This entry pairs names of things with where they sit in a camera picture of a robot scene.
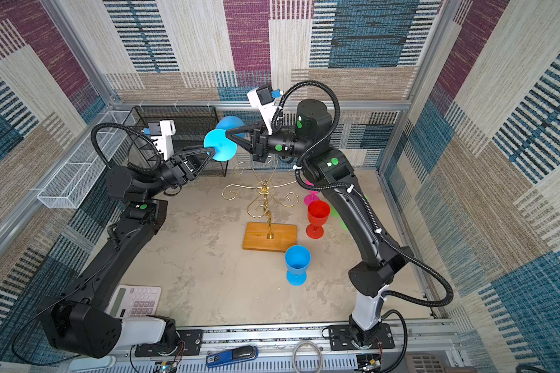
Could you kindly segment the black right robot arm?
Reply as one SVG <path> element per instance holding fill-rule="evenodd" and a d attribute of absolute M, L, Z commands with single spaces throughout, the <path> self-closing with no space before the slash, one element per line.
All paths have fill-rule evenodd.
<path fill-rule="evenodd" d="M 306 87 L 318 88 L 331 99 L 331 108 L 318 99 L 299 102 L 293 129 L 286 129 L 285 105 L 288 98 Z M 381 309 L 389 297 L 428 308 L 447 306 L 453 300 L 451 284 L 438 271 L 415 258 L 412 250 L 401 246 L 386 230 L 360 188 L 354 168 L 346 155 L 332 146 L 331 135 L 340 122 L 340 103 L 335 92 L 322 82 L 297 82 L 287 91 L 262 85 L 247 94 L 257 108 L 261 121 L 227 132 L 234 142 L 263 163 L 270 154 L 287 158 L 293 164 L 296 182 L 308 191 L 321 193 L 340 215 L 353 237 L 362 260 L 348 272 L 357 292 L 354 311 L 349 317 L 352 343 L 370 348 L 376 340 L 382 320 Z M 432 276 L 446 294 L 437 301 L 413 298 L 390 290 L 398 271 L 413 264 Z"/>

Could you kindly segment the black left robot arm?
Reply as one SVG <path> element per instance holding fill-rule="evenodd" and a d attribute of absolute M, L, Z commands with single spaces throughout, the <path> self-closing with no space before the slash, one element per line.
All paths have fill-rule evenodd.
<path fill-rule="evenodd" d="M 155 164 L 149 168 L 133 163 L 114 165 L 97 139 L 99 131 L 107 128 L 140 138 L 150 147 L 155 145 L 142 131 L 123 124 L 104 122 L 91 130 L 92 146 L 107 167 L 108 194 L 127 204 L 119 220 L 108 226 L 107 243 L 84 272 L 59 297 L 44 298 L 33 318 L 41 324 L 49 345 L 72 357 L 102 358 L 121 345 L 131 325 L 106 309 L 127 269 L 166 220 L 168 203 L 158 199 L 157 194 L 195 180 L 216 154 L 213 147 L 194 145 L 175 152 L 169 159 L 157 152 Z"/>

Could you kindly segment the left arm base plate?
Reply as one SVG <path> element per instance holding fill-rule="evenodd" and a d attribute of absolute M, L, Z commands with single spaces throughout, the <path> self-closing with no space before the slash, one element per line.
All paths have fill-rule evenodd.
<path fill-rule="evenodd" d="M 143 343 L 135 348 L 134 357 L 196 356 L 201 351 L 202 329 L 182 329 L 166 334 L 158 343 Z"/>

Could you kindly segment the red wine glass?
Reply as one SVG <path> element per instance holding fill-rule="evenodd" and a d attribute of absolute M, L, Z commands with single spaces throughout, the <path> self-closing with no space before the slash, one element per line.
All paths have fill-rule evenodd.
<path fill-rule="evenodd" d="M 331 214 L 331 207 L 322 200 L 315 200 L 308 206 L 309 225 L 306 234 L 311 239 L 321 239 L 324 235 L 323 225 L 326 224 Z"/>

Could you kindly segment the magenta wine glass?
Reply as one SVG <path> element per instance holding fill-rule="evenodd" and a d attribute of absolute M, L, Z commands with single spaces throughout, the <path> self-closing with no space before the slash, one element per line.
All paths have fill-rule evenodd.
<path fill-rule="evenodd" d="M 320 200 L 317 191 L 308 190 L 308 193 L 309 194 L 304 198 L 304 203 L 306 206 L 309 206 L 314 201 Z"/>

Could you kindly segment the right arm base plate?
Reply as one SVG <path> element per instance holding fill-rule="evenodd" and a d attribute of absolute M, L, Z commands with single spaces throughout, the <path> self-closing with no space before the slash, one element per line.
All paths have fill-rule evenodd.
<path fill-rule="evenodd" d="M 376 324 L 370 330 L 360 331 L 354 325 L 331 325 L 326 328 L 332 351 L 394 349 L 390 325 Z"/>

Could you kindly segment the blue wine glass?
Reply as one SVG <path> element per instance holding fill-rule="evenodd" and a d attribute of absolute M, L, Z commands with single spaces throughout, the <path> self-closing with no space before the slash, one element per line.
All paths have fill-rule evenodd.
<path fill-rule="evenodd" d="M 226 137 L 226 132 L 242 126 L 244 126 L 244 122 L 241 119 L 235 116 L 228 116 L 222 118 L 215 129 L 205 135 L 203 146 L 215 150 L 213 156 L 215 161 L 227 162 L 236 155 L 238 145 Z"/>
<path fill-rule="evenodd" d="M 301 245 L 292 246 L 285 252 L 286 278 L 290 285 L 298 287 L 306 283 L 311 259 L 310 251 Z"/>

